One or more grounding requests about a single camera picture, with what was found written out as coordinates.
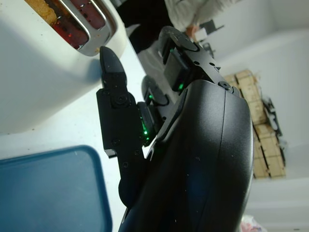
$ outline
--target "white wall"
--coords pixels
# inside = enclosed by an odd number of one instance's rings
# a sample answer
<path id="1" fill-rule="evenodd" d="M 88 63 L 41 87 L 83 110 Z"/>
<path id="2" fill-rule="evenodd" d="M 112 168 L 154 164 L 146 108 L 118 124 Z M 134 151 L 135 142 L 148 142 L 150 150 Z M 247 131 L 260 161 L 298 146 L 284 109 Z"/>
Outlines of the white wall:
<path id="1" fill-rule="evenodd" d="M 269 231 L 309 229 L 309 29 L 282 31 L 219 60 L 221 74 L 250 69 L 277 109 L 289 149 L 287 178 L 254 180 L 246 214 Z"/>
<path id="2" fill-rule="evenodd" d="M 309 27 L 309 0 L 270 0 L 278 29 Z"/>
<path id="3" fill-rule="evenodd" d="M 214 18 L 216 27 L 207 41 L 222 58 L 274 32 L 276 23 L 269 0 L 243 0 Z"/>
<path id="4" fill-rule="evenodd" d="M 309 29 L 278 32 L 218 61 L 223 75 L 243 69 L 259 74 L 289 147 L 309 143 Z"/>

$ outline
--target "white toaster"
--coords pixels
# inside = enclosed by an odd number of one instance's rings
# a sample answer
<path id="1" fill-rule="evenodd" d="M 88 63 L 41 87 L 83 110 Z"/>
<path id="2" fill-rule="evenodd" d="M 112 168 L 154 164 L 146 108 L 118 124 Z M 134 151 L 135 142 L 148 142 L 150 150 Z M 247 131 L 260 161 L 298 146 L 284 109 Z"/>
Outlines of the white toaster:
<path id="1" fill-rule="evenodd" d="M 0 0 L 0 132 L 29 130 L 93 89 L 99 48 L 120 57 L 126 46 L 109 0 L 40 1 Z"/>

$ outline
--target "blue plastic lid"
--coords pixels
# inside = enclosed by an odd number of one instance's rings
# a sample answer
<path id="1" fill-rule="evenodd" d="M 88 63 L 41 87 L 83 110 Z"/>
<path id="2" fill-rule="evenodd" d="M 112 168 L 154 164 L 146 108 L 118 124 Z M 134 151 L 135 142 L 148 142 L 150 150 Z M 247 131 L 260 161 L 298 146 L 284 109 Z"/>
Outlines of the blue plastic lid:
<path id="1" fill-rule="evenodd" d="M 88 146 L 0 160 L 0 232 L 111 232 L 100 159 Z"/>

